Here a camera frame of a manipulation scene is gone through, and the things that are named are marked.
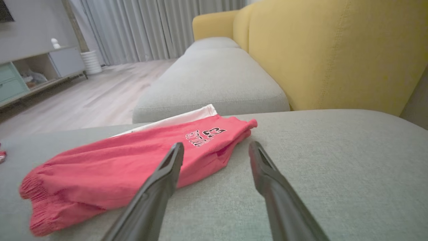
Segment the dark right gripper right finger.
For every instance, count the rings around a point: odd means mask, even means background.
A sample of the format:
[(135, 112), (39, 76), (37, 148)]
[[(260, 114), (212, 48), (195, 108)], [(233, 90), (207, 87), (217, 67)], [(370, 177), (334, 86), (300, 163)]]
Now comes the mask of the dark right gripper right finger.
[(248, 152), (255, 188), (265, 199), (273, 240), (329, 240), (262, 145), (251, 142)]

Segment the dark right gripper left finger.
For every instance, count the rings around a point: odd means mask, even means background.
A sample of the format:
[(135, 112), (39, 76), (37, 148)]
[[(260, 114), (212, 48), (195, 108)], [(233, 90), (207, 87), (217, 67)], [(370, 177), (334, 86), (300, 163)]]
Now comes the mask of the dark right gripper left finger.
[(183, 143), (175, 143), (104, 235), (103, 241), (158, 240), (168, 200), (177, 188), (183, 157)]

